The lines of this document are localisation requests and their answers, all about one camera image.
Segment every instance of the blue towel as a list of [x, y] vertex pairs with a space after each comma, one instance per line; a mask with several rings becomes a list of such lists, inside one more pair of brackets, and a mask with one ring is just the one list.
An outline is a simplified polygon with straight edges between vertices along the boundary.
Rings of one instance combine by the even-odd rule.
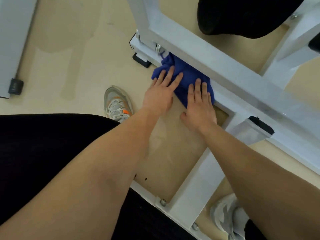
[[182, 102], [182, 104], [187, 107], [188, 105], [188, 89], [190, 84], [195, 84], [196, 79], [200, 78], [202, 82], [207, 83], [208, 92], [210, 92], [211, 95], [211, 102], [214, 104], [214, 91], [210, 84], [210, 78], [199, 72], [197, 69], [193, 68], [174, 54], [169, 52], [169, 55], [162, 60], [162, 66], [156, 68], [153, 71], [152, 79], [159, 77], [160, 72], [162, 70], [166, 70], [166, 72], [169, 71], [171, 66], [175, 67], [174, 74], [172, 77], [172, 81], [176, 79], [178, 74], [180, 72], [183, 72], [183, 78], [180, 82], [177, 89], [174, 91], [174, 93], [177, 95], [179, 100]]

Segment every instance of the beige floor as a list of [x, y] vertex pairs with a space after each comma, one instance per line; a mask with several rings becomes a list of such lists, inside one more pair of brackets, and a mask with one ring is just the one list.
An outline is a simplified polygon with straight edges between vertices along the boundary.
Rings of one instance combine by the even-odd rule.
[[[280, 27], [258, 40], [227, 35], [204, 37], [197, 26], [197, 2], [160, 0], [160, 6], [167, 16], [256, 72], [287, 30]], [[134, 52], [129, 40], [135, 30], [126, 0], [39, 0], [18, 73], [25, 81], [23, 93], [0, 100], [0, 114], [103, 116], [103, 95], [110, 85], [125, 89], [134, 109], [139, 109], [154, 67], [146, 69], [132, 60]], [[317, 82], [315, 73], [319, 62], [318, 59], [306, 64], [307, 68], [302, 66], [288, 85], [290, 92], [313, 106], [320, 97], [316, 88], [308, 88], [303, 81], [308, 77]], [[175, 97], [173, 108], [159, 120], [152, 133], [148, 157], [136, 177], [151, 193], [167, 201], [172, 199], [206, 148], [201, 138], [180, 122], [179, 115], [184, 110]], [[222, 111], [218, 114], [222, 124], [227, 115]], [[320, 188], [318, 175], [270, 143], [260, 142], [252, 148]], [[226, 236], [214, 227], [208, 210], [231, 191], [224, 180], [196, 221], [212, 239]]]

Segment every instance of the white shoelace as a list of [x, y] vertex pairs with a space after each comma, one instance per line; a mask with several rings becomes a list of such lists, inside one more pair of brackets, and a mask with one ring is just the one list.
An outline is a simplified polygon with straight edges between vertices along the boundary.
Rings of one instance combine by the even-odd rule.
[[123, 111], [126, 110], [123, 102], [116, 98], [114, 99], [107, 108], [107, 114], [109, 115], [110, 119], [118, 121], [120, 118], [129, 118], [130, 115], [123, 113]]

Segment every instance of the skin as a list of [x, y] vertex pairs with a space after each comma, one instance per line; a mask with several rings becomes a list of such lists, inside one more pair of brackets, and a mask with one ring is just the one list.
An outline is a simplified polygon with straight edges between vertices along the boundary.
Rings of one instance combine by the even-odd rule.
[[[0, 226], [0, 239], [110, 239], [150, 134], [182, 80], [174, 67], [146, 91], [142, 108], [75, 157], [34, 199]], [[239, 202], [267, 239], [316, 239], [320, 191], [226, 133], [207, 84], [190, 85], [181, 120], [201, 134]]]

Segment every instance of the sneaker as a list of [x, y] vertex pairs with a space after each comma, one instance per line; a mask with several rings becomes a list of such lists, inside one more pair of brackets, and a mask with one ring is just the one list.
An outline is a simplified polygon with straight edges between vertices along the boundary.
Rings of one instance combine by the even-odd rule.
[[104, 94], [104, 111], [107, 118], [120, 123], [130, 118], [133, 108], [128, 94], [116, 86], [109, 87]]
[[233, 213], [240, 207], [234, 193], [223, 197], [210, 208], [210, 218], [216, 227], [228, 234], [228, 240], [244, 240], [233, 231]]

